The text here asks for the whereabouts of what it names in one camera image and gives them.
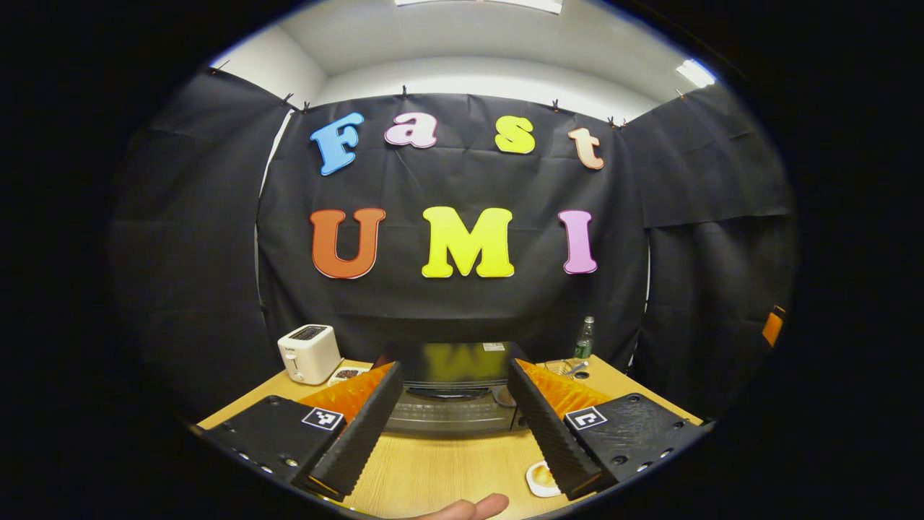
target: toaster oven handle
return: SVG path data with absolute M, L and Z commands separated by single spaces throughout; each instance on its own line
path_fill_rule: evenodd
M 418 387 L 408 387 L 407 393 L 420 397 L 430 397 L 433 399 L 475 399 L 491 393 L 491 389 L 424 389 Z

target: water bottle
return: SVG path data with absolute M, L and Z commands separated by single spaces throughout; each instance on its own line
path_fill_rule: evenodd
M 575 347 L 575 357 L 587 359 L 590 357 L 590 351 L 593 349 L 593 316 L 584 318 L 584 325 L 581 326 L 580 334 L 577 335 L 577 347 Z

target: orange letter u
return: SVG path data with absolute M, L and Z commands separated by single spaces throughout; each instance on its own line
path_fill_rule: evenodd
M 339 209 L 323 209 L 315 211 L 309 218 L 314 224 L 311 260 L 326 277 L 357 279 L 375 265 L 379 222 L 385 219 L 385 212 L 374 207 L 358 209 L 353 218 L 359 223 L 359 252 L 356 258 L 348 261 L 337 256 L 337 229 L 347 219 L 347 214 Z

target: ceiling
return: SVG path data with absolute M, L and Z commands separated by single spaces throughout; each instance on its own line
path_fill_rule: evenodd
M 279 25 L 329 77 L 406 59 L 487 56 L 571 68 L 659 103 L 696 88 L 676 71 L 687 56 L 595 0 L 564 0 L 557 16 L 485 2 L 322 0 Z

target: yellow letter m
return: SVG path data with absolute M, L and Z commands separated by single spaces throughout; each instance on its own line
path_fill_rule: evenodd
M 476 272 L 483 278 L 513 276 L 514 267 L 507 254 L 507 223 L 513 214 L 500 207 L 481 212 L 471 233 L 456 210 L 446 206 L 428 207 L 423 217 L 430 221 L 430 261 L 420 270 L 427 278 L 444 279 L 453 275 L 446 263 L 446 252 L 453 256 L 459 273 L 466 277 L 475 265 L 478 253 L 481 263 Z

